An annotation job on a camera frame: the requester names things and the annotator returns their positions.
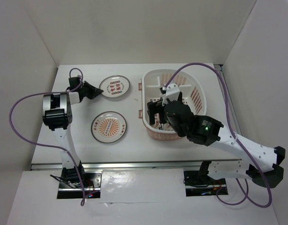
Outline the orange sunburst white plate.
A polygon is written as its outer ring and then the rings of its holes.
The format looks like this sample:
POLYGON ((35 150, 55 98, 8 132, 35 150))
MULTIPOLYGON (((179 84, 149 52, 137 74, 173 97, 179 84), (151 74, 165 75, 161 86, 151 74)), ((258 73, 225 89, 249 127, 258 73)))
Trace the orange sunburst white plate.
POLYGON ((123 115, 106 111, 97 115, 91 124, 91 134, 100 143, 115 143, 124 137, 127 121, 123 115))

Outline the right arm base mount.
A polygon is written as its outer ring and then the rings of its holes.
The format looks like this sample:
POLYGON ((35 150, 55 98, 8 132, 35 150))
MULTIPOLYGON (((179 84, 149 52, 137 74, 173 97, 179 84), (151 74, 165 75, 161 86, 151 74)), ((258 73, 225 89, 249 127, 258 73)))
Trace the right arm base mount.
POLYGON ((184 171, 183 184, 187 197, 228 195, 225 179, 215 180, 208 176, 212 161, 180 161, 184 171))

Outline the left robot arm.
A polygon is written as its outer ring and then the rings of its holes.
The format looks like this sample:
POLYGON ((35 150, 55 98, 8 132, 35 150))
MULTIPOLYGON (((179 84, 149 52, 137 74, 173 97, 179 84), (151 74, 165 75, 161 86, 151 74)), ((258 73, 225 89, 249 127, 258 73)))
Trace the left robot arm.
POLYGON ((69 78, 66 92, 43 96, 43 123, 52 131, 60 149, 62 172, 60 180, 72 186, 86 183, 86 174, 78 157, 72 135, 72 104, 80 103, 84 97, 94 99, 103 93, 80 76, 69 78))

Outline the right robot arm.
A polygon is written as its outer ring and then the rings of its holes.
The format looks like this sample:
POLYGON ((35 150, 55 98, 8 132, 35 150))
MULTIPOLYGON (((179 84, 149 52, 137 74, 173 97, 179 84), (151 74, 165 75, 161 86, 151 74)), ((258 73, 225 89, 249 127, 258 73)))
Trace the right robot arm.
POLYGON ((161 124, 169 124, 179 137, 190 142, 220 149, 240 159, 239 162, 219 163, 212 160, 201 163, 198 178, 204 184, 222 178, 251 179, 261 187, 275 188, 284 176, 281 163, 285 149, 266 147, 241 135, 231 133, 220 121, 203 115, 195 115, 188 105, 181 101, 147 103, 150 125, 159 115, 161 124))

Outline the red character white plate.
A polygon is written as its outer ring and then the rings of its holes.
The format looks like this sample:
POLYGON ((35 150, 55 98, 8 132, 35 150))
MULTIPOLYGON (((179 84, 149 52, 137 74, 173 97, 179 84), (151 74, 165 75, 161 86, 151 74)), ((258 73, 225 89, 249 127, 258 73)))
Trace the red character white plate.
POLYGON ((108 100, 115 100, 127 96, 131 88, 128 78, 122 75, 108 76, 100 82, 102 96, 108 100))

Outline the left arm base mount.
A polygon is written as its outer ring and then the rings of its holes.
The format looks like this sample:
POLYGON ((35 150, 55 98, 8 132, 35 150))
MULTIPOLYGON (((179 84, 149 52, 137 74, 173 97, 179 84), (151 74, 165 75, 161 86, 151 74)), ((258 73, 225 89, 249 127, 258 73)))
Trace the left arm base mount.
MULTIPOLYGON (((64 181, 60 176, 50 175, 58 183, 57 199, 82 199, 82 189, 79 183, 64 181)), ((101 197, 102 172, 87 172, 83 182, 85 196, 87 199, 98 199, 101 197)))

